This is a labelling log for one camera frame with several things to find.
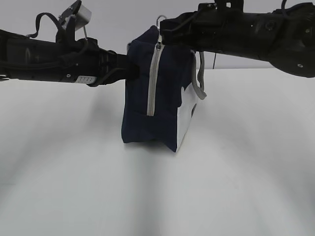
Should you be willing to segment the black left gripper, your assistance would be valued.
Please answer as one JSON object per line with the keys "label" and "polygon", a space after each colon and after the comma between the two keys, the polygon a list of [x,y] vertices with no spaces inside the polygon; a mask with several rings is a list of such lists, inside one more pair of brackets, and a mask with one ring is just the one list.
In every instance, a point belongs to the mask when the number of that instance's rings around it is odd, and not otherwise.
{"label": "black left gripper", "polygon": [[55,69],[57,82],[97,87],[139,77],[139,66],[128,55],[104,50],[94,38],[76,41],[73,38],[63,40],[57,36],[56,43],[64,50],[58,56],[61,66]]}

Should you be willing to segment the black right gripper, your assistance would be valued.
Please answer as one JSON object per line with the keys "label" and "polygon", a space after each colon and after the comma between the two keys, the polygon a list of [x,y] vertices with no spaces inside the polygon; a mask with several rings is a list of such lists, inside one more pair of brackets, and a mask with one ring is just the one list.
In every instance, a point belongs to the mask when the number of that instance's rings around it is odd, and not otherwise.
{"label": "black right gripper", "polygon": [[207,52],[245,53],[243,2],[201,3],[198,11],[161,21],[164,45],[198,47]]}

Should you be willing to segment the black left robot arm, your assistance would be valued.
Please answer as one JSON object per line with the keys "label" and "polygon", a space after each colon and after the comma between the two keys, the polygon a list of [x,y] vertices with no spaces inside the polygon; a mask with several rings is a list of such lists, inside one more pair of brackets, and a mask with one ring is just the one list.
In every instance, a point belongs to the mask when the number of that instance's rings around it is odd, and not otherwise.
{"label": "black left robot arm", "polygon": [[56,43],[0,32],[0,79],[86,84],[134,80],[139,67],[128,56],[101,49],[93,38]]}

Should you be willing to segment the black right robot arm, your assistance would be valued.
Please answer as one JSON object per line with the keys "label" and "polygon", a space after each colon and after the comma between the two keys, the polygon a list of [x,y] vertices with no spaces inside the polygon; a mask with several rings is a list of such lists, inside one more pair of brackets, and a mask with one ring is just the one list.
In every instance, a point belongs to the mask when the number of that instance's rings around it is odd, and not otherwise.
{"label": "black right robot arm", "polygon": [[246,13],[242,0],[201,3],[160,23],[166,45],[266,61],[282,72],[315,76],[315,6],[304,2],[268,13]]}

